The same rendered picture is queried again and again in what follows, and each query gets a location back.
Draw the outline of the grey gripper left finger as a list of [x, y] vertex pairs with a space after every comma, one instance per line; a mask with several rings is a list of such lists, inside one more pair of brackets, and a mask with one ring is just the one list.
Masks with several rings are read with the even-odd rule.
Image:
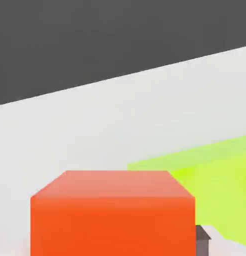
[[30, 235], [0, 235], [0, 256], [30, 256]]

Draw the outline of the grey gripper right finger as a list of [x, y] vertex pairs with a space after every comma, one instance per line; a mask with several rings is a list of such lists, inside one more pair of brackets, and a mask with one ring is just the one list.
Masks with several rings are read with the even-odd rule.
[[224, 238], [212, 225], [196, 225], [196, 256], [246, 256], [246, 245]]

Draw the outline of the small orange cube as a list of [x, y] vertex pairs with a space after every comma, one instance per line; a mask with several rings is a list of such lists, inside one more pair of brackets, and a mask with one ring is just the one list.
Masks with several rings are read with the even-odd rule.
[[30, 199], [30, 256], [196, 256], [195, 214], [167, 171], [65, 171]]

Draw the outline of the large yellow-green box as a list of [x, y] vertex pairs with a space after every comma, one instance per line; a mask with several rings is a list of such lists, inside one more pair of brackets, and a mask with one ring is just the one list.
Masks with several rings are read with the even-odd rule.
[[127, 164], [168, 171], [194, 197], [195, 221], [246, 246], [246, 135]]

